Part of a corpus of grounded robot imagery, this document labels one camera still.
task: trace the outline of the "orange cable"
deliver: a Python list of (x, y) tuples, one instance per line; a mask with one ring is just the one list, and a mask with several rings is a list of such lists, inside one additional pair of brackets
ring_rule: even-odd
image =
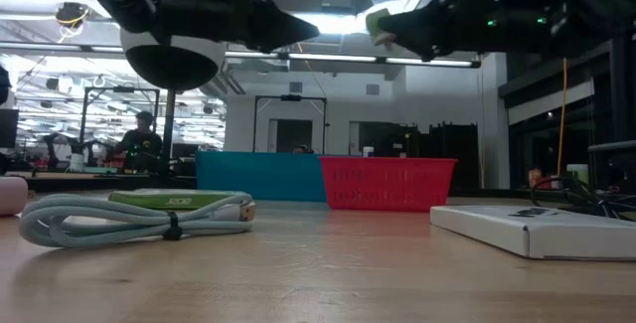
[(567, 59), (563, 59), (563, 105), (560, 108), (560, 130), (558, 132), (558, 160), (556, 175), (560, 176), (560, 161), (563, 152), (563, 132), (565, 130), (565, 100), (567, 99)]

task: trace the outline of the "door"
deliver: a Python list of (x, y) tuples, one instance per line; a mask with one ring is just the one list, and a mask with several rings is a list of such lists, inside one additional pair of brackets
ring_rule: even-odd
[(292, 153), (299, 145), (311, 149), (313, 122), (311, 120), (278, 119), (276, 125), (276, 152)]

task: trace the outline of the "pink object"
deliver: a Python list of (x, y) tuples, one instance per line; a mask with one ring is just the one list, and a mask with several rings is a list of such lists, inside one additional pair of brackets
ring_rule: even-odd
[(0, 217), (22, 213), (27, 205), (27, 181), (17, 177), (0, 177)]
[(428, 212), (445, 205), (456, 159), (320, 157), (332, 209)]

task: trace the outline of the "white spherical camera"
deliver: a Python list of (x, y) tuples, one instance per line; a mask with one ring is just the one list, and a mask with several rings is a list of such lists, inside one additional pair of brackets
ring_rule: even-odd
[(161, 88), (189, 90), (217, 75), (226, 56), (226, 44), (172, 36), (170, 46), (160, 45), (150, 33), (120, 31), (126, 60), (143, 79)]

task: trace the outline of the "desk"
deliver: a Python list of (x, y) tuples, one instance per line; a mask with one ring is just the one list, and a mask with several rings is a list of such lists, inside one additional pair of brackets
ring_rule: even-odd
[(636, 265), (527, 260), (427, 214), (274, 205), (249, 234), (84, 250), (31, 245), (17, 227), (0, 220), (2, 323), (636, 319)]

